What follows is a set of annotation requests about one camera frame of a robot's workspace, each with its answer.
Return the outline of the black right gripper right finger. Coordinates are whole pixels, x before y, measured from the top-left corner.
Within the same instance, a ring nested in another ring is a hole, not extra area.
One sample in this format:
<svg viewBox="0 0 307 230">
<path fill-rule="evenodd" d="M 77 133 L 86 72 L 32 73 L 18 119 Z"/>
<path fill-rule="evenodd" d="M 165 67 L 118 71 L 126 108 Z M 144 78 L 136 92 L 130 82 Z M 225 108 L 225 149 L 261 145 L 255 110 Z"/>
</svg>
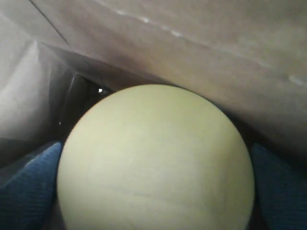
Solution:
<svg viewBox="0 0 307 230">
<path fill-rule="evenodd" d="M 251 149 L 258 203 L 271 230 L 307 228 L 307 178 L 263 146 Z"/>
</svg>

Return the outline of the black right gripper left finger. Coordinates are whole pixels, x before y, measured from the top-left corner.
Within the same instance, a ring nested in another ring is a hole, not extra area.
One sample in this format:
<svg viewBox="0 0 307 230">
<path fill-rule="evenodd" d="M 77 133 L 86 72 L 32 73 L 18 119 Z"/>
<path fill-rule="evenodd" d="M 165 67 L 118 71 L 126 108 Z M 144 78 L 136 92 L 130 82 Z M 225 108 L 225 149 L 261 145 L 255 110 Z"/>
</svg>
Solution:
<svg viewBox="0 0 307 230">
<path fill-rule="evenodd" d="M 39 230 L 48 217 L 56 193 L 62 152 L 51 142 L 0 170 L 0 228 Z"/>
</svg>

